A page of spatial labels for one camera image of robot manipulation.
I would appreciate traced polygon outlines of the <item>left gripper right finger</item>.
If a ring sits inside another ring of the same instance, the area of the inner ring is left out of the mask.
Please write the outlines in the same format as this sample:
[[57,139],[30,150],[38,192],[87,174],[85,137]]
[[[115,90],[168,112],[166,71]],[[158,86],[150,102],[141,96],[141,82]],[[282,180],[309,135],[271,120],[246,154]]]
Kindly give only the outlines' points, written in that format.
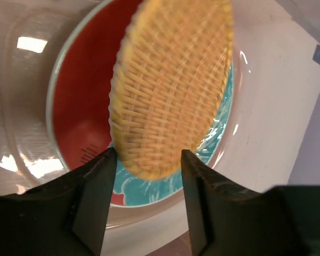
[[193,255],[320,255],[320,186],[247,189],[181,153]]

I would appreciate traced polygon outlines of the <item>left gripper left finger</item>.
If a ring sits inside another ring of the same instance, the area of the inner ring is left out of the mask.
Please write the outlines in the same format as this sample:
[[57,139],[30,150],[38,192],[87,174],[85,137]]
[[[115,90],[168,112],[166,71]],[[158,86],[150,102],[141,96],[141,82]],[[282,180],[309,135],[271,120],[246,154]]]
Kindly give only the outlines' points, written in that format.
[[117,154],[18,195],[0,196],[0,255],[100,255]]

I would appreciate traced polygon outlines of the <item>red teal floral plate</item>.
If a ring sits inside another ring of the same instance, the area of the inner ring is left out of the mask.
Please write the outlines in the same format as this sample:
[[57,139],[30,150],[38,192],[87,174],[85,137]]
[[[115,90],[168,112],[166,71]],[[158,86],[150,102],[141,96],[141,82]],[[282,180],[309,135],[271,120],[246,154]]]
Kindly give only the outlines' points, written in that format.
[[[53,68],[47,92],[47,132],[66,171],[89,162],[111,147],[110,81],[125,29],[142,1],[102,1],[75,27]],[[196,153],[208,164],[221,143],[234,94],[231,66],[218,114]],[[111,206],[142,207],[182,190],[179,170],[166,179],[143,181],[117,161]]]

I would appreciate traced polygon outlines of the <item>woven bamboo plate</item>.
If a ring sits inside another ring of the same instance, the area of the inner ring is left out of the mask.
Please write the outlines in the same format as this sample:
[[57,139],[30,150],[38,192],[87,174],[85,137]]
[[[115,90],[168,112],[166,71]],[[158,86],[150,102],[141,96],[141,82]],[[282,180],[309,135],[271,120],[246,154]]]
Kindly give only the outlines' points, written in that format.
[[224,98],[230,1],[143,1],[121,41],[109,93],[113,145],[127,171],[159,180],[196,150]]

